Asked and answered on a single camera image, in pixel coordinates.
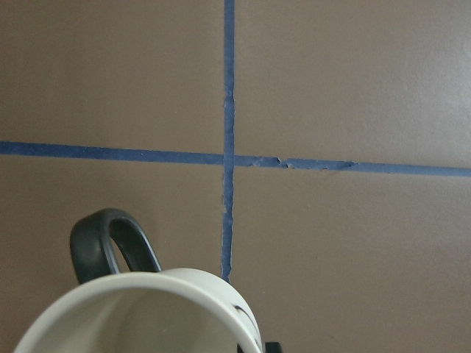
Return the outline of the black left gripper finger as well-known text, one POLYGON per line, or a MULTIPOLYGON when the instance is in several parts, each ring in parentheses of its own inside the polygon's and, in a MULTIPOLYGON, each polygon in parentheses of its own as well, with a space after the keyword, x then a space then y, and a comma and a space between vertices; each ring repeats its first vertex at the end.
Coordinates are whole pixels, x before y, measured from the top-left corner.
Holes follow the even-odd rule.
POLYGON ((282 353, 282 346, 279 342, 265 342, 265 353, 282 353))

